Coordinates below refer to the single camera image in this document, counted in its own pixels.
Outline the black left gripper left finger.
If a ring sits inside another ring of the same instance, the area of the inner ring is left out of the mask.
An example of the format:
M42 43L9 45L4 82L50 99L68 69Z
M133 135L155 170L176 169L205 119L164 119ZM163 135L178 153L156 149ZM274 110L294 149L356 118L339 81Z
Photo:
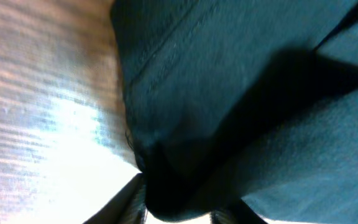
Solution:
M84 224L144 224L144 175L135 175L99 212Z

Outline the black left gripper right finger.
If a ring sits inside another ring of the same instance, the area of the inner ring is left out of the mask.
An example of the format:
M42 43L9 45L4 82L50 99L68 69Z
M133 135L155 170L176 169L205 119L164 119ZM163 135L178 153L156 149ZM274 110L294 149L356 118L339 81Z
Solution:
M212 211L209 217L211 224L268 224L242 200Z

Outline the black t-shirt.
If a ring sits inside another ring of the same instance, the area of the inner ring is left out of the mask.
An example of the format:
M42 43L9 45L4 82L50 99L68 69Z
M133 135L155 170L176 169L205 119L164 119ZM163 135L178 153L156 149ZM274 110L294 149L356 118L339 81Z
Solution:
M358 223L358 1L118 0L145 204Z

